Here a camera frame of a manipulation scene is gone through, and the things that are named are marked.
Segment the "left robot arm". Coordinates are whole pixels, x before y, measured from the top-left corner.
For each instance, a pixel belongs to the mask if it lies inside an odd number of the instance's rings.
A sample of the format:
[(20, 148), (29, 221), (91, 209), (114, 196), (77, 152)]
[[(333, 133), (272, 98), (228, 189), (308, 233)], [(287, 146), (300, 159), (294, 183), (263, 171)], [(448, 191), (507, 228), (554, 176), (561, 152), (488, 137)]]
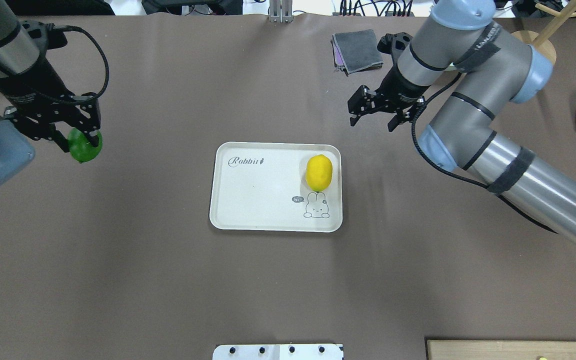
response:
[[(103, 84), (77, 95), (67, 88), (47, 58), (49, 50), (67, 45), (66, 34), (91, 41), (103, 63)], [(80, 163), (103, 148), (99, 98), (110, 79), (109, 61), (99, 43), (81, 27), (20, 20), (0, 0), (0, 186), (35, 158), (33, 141), (48, 141)]]

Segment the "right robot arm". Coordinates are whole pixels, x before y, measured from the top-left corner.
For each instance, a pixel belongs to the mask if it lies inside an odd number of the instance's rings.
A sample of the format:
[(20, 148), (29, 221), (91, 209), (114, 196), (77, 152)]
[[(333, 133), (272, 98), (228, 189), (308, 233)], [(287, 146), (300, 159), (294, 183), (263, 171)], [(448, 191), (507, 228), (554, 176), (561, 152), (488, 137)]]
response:
[(576, 181), (524, 146), (491, 129), (509, 102), (521, 104), (547, 84), (553, 64), (494, 21), (491, 0), (441, 0), (375, 91), (361, 86), (348, 100), (350, 125), (376, 112), (392, 113), (389, 131), (429, 105), (425, 91), (454, 66), (464, 79), (414, 146), (436, 170), (460, 168), (473, 184), (540, 228), (576, 243)]

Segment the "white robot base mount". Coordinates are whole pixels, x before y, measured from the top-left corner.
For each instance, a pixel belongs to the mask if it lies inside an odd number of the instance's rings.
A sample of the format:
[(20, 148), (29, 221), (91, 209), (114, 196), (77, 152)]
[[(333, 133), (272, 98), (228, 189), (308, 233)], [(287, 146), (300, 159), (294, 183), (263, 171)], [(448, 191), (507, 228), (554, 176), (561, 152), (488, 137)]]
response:
[(342, 344), (276, 343), (222, 344), (215, 347), (213, 360), (343, 360)]

